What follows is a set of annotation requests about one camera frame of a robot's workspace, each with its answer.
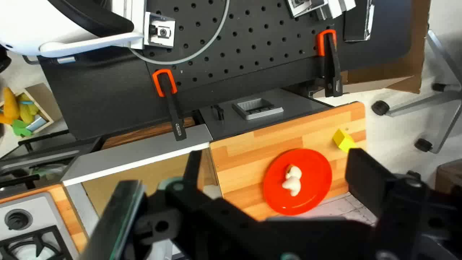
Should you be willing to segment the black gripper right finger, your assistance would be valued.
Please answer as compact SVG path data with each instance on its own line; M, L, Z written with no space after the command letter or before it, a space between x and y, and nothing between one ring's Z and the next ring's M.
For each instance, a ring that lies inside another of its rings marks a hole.
M379 226L402 226L402 181L363 149L350 149L346 161L349 194L365 205Z

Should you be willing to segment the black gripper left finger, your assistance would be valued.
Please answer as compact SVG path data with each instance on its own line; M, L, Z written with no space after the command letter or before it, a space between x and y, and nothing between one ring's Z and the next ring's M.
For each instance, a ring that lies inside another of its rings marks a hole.
M132 226L144 198L144 188L138 181L121 181L79 260L132 260Z

